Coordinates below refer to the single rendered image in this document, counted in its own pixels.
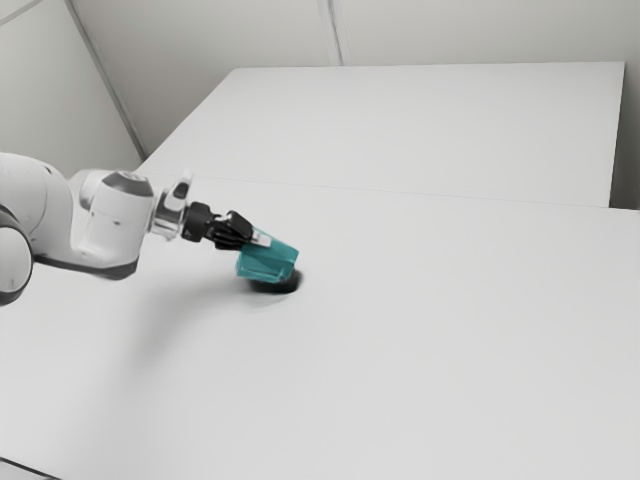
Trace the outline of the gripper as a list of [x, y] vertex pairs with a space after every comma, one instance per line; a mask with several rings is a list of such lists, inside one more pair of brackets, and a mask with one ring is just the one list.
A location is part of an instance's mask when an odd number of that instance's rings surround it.
[[220, 250], [241, 250], [247, 244], [269, 248], [272, 239], [236, 211], [214, 214], [207, 204], [192, 202], [185, 213], [181, 237], [199, 243], [203, 238]]

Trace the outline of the teal faceted mug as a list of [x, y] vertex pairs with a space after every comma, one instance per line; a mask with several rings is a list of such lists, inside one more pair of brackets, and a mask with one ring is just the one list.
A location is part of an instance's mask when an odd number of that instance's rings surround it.
[[298, 256], [299, 250], [295, 247], [255, 229], [249, 242], [240, 250], [236, 274], [262, 283], [285, 283], [293, 274]]

